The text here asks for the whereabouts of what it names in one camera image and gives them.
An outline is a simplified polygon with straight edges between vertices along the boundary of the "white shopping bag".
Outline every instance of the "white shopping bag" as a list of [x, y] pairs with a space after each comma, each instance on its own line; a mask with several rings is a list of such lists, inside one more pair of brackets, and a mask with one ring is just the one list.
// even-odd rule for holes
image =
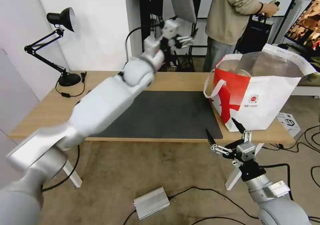
[[206, 94], [230, 132], [231, 118], [247, 130], [265, 130], [280, 112], [300, 79], [316, 72], [303, 57], [266, 44], [261, 52], [226, 55], [216, 66], [213, 91]]

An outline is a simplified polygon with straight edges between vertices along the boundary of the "desk lamp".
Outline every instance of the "desk lamp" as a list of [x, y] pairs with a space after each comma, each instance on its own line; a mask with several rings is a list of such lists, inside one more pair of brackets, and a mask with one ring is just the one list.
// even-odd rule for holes
[[[53, 31], [52, 33], [48, 34], [47, 36], [39, 39], [38, 41], [34, 42], [33, 44], [27, 45], [24, 47], [24, 50], [31, 54], [32, 56], [36, 57], [37, 59], [41, 60], [42, 62], [46, 63], [47, 65], [51, 66], [52, 68], [58, 70], [61, 73], [61, 77], [58, 80], [58, 83], [61, 86], [72, 86], [81, 81], [81, 78], [78, 74], [70, 74], [67, 72], [66, 68], [56, 65], [53, 62], [50, 62], [49, 60], [45, 59], [44, 57], [37, 54], [37, 51], [48, 44], [58, 40], [59, 38], [63, 37], [64, 29], [62, 29], [60, 26], [63, 25], [68, 30], [75, 32], [76, 30], [76, 17], [74, 15], [73, 9], [66, 8], [64, 9], [60, 14], [57, 13], [48, 13], [47, 14], [47, 20], [50, 24], [53, 24], [54, 27], [57, 29]], [[45, 40], [46, 38], [49, 38], [52, 35], [57, 34], [58, 36], [53, 38], [52, 40], [44, 43], [40, 43], [41, 41]]]

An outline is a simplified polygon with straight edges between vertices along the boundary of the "hand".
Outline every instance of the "hand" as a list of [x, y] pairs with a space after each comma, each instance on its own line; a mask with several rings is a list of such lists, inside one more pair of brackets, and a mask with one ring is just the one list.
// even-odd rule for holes
[[263, 12], [268, 18], [274, 16], [279, 10], [279, 7], [275, 5], [275, 2], [277, 1], [273, 0], [269, 4], [263, 5]]

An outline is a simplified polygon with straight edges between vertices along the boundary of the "lamp arm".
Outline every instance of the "lamp arm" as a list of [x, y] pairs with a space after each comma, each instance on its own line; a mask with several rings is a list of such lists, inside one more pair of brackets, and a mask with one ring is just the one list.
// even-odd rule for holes
[[[39, 39], [38, 41], [34, 42], [33, 44], [30, 44], [30, 45], [27, 45], [24, 47], [24, 51], [27, 52], [28, 54], [31, 54], [33, 57], [36, 57], [37, 59], [41, 60], [42, 62], [46, 63], [47, 65], [49, 65], [50, 67], [58, 70], [60, 73], [65, 73], [66, 72], [66, 69], [63, 69], [61, 67], [59, 67], [58, 65], [56, 65], [55, 63], [53, 62], [50, 62], [49, 60], [47, 60], [46, 58], [42, 57], [41, 55], [37, 54], [37, 50], [49, 45], [50, 43], [58, 40], [59, 38], [63, 37], [63, 32], [64, 32], [64, 29], [56, 29], [55, 31], [53, 31], [52, 33], [48, 34], [47, 36]], [[45, 40], [46, 38], [54, 35], [54, 34], [57, 34], [58, 37], [55, 37], [54, 39], [48, 41], [48, 42], [45, 42], [45, 43], [41, 43], [41, 44], [38, 44], [39, 42]]]

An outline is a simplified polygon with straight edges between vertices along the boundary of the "lamp base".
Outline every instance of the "lamp base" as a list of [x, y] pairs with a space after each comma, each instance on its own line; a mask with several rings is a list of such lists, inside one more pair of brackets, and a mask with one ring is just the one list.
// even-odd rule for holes
[[63, 72], [62, 76], [59, 78], [58, 83], [60, 86], [68, 87], [72, 85], [76, 85], [81, 81], [81, 78], [78, 74], [69, 74], [67, 72]]

